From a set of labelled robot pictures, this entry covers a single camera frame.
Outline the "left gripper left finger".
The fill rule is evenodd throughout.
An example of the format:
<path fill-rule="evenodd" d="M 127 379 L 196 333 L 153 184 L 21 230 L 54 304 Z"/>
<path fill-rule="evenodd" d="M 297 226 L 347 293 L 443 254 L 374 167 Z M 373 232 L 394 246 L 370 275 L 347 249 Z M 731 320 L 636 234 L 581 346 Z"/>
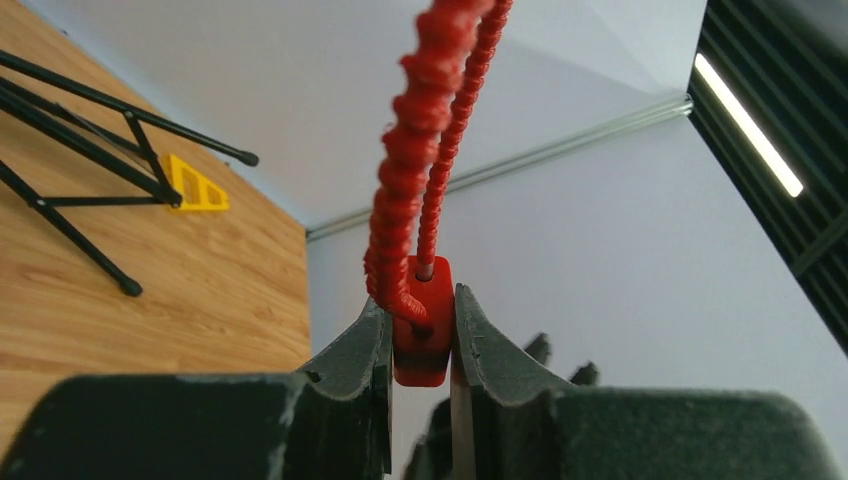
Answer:
<path fill-rule="evenodd" d="M 389 316 L 373 301 L 291 372 L 78 375 L 34 406 L 5 479 L 380 479 Z"/>

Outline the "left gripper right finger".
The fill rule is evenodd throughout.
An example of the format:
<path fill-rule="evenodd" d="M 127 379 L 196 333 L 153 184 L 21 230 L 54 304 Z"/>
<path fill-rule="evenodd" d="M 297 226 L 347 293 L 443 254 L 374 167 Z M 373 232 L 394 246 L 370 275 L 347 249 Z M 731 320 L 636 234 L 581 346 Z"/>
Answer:
<path fill-rule="evenodd" d="M 456 479 L 838 479 L 819 429 L 778 393 L 578 386 L 455 290 Z"/>

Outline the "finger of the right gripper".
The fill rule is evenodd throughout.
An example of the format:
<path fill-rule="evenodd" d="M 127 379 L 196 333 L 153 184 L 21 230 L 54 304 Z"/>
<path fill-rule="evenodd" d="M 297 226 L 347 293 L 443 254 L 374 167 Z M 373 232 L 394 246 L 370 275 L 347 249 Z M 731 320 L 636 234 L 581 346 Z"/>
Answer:
<path fill-rule="evenodd" d="M 571 375 L 569 382 L 577 386 L 595 386 L 600 377 L 598 367 L 591 361 L 578 367 Z"/>
<path fill-rule="evenodd" d="M 524 347 L 524 352 L 532 357 L 536 362 L 543 366 L 547 366 L 551 356 L 551 343 L 549 336 L 546 333 L 538 333 Z"/>

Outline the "red tag with cord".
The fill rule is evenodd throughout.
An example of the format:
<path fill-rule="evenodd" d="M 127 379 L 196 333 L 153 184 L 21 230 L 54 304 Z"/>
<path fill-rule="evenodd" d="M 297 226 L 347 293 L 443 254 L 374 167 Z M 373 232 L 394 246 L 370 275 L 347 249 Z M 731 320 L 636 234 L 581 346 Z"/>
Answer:
<path fill-rule="evenodd" d="M 382 136 L 363 263 L 368 295 L 391 317 L 403 386 L 436 387 L 447 375 L 456 313 L 451 266 L 437 253 L 443 202 L 512 7 L 434 1 L 416 18 L 415 50 L 399 61 L 406 85 Z"/>

